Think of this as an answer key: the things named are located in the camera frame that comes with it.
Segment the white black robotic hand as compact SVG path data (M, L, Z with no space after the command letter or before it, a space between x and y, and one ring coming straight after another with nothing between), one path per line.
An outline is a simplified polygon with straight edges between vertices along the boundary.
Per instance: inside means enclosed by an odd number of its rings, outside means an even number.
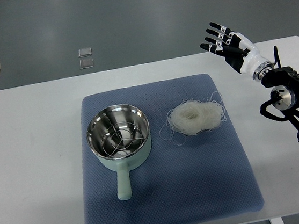
M249 74L255 81L274 68L274 63L261 56L257 46L239 32L234 32L218 23L209 23L210 34L200 47L205 51L224 57L224 60L239 74Z

